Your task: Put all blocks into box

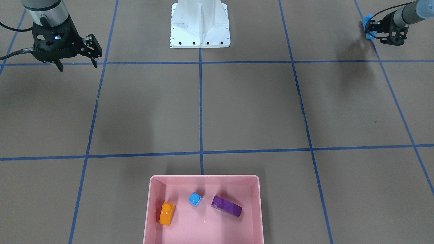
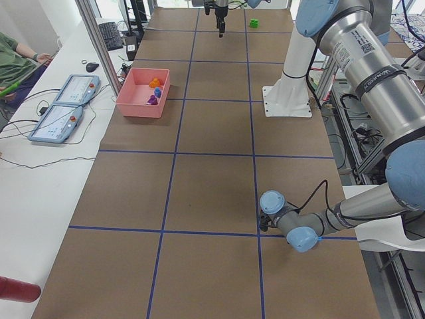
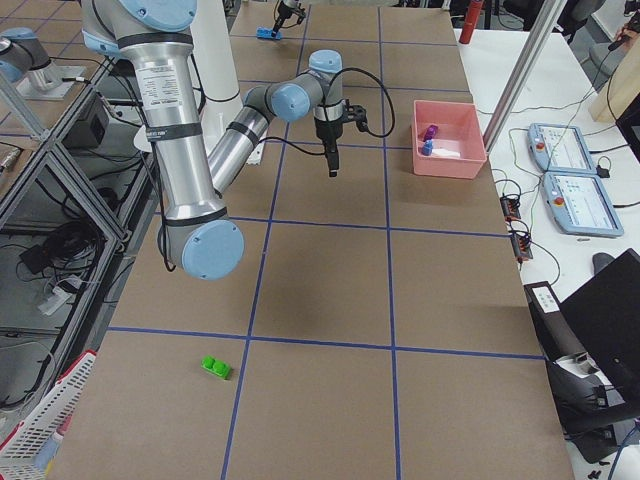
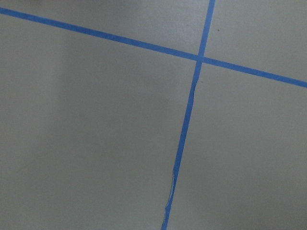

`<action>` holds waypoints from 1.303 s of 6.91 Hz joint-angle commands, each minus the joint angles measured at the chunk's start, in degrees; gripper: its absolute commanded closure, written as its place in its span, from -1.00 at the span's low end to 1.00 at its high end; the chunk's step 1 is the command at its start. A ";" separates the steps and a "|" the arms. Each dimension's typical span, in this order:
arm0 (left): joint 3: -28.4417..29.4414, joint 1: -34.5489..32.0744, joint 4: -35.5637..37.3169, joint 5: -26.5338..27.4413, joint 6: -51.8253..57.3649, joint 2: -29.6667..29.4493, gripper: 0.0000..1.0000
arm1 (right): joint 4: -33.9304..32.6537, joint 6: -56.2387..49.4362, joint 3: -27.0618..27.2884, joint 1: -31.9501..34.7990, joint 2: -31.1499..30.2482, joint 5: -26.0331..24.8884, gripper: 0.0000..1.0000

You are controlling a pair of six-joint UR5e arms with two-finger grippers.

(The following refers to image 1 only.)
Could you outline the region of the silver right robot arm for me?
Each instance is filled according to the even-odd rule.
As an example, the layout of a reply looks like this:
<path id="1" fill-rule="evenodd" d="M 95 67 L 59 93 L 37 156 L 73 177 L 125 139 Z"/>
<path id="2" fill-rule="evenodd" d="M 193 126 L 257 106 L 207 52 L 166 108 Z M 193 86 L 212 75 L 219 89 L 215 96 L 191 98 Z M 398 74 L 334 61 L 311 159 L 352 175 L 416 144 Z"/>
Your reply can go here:
<path id="1" fill-rule="evenodd" d="M 63 71 L 61 59 L 77 55 L 88 57 L 94 68 L 102 48 L 93 34 L 81 37 L 63 0 L 22 0 L 31 16 L 34 44 L 31 54 L 43 63 L 52 63 Z"/>

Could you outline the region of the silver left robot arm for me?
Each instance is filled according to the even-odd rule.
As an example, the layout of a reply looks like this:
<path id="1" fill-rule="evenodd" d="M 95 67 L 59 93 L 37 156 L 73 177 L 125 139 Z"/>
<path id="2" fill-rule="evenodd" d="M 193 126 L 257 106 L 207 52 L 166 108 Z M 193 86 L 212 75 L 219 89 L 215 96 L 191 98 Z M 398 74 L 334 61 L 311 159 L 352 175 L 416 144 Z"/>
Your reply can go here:
<path id="1" fill-rule="evenodd" d="M 382 44 L 402 46 L 410 25 L 434 17 L 432 0 L 416 0 L 400 4 L 363 17 L 362 24 L 367 40 L 380 40 Z"/>

